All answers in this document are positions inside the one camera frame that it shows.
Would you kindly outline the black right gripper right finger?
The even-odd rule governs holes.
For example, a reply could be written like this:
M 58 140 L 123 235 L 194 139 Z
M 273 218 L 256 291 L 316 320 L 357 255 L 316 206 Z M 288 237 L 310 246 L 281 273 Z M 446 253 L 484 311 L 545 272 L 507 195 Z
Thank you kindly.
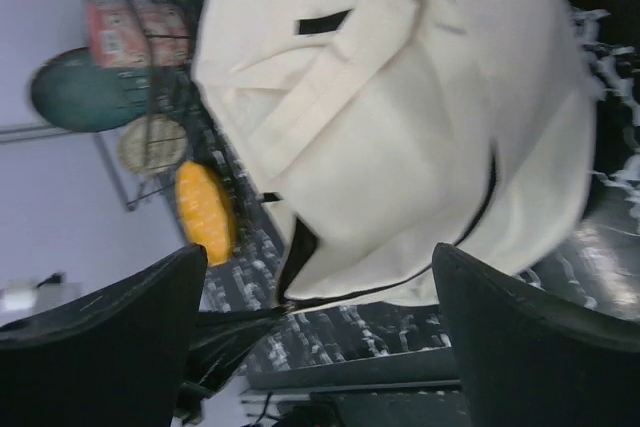
M 639 325 L 509 277 L 449 244 L 432 271 L 475 426 L 636 426 Z

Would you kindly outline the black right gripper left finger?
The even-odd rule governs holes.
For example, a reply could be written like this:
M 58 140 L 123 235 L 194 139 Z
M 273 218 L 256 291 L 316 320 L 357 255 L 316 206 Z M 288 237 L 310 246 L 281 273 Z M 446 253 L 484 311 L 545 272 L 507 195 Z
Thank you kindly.
M 207 268 L 188 245 L 1 329 L 4 426 L 168 426 Z

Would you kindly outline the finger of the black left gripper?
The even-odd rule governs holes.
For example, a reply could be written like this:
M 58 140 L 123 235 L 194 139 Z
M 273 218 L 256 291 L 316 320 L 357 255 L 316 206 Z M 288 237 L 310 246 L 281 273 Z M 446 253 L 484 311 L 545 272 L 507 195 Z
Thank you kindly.
M 255 311 L 200 311 L 191 338 L 183 379 L 218 392 L 232 379 L 254 347 L 285 316 L 282 307 Z

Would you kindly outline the cream canvas student bag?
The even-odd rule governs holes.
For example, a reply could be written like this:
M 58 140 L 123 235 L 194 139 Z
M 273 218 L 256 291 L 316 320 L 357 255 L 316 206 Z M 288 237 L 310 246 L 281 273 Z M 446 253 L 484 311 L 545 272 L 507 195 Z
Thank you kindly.
M 293 310 L 437 301 L 582 216 L 596 109 L 566 0 L 207 0 L 193 80 L 285 246 Z

